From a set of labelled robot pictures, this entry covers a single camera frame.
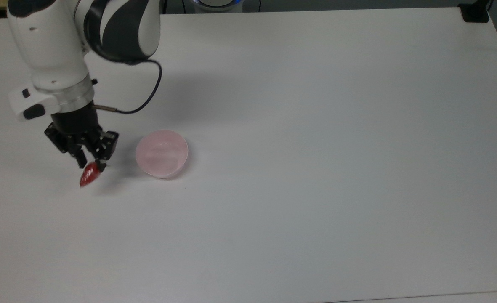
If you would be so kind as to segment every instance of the robotic arm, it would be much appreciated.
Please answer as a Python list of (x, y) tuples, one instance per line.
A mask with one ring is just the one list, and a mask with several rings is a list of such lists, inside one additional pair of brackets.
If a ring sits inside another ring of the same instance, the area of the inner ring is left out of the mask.
[(98, 124), (96, 81), (83, 57), (92, 50), (118, 63), (149, 61), (160, 37), (159, 0), (9, 0), (7, 10), (31, 70), (31, 81), (9, 94), (14, 113), (20, 120), (50, 115), (45, 134), (58, 150), (84, 168), (85, 146), (103, 171), (119, 134)]

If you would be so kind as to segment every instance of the wall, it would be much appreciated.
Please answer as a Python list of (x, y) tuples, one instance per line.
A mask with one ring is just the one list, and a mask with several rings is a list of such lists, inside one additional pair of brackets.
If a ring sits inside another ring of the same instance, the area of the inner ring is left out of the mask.
[[(184, 0), (187, 13), (194, 13), (191, 0)], [(370, 8), (434, 8), (456, 7), (459, 3), (474, 0), (261, 0), (262, 12), (308, 11), (308, 10), (352, 10)], [(245, 0), (245, 12), (258, 11), (258, 0)], [(183, 13), (181, 0), (168, 0), (166, 13)], [(489, 12), (497, 29), (497, 0)]]

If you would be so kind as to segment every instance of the table surface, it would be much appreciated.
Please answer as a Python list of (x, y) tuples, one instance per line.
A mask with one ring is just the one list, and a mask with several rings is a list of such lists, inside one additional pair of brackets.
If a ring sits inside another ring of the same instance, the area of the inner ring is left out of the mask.
[[(14, 118), (28, 79), (0, 20), (0, 302), (317, 303), (497, 291), (497, 33), (458, 8), (163, 16), (164, 77), (80, 189)], [(95, 102), (153, 65), (89, 54)], [(173, 129), (183, 174), (134, 159)]]

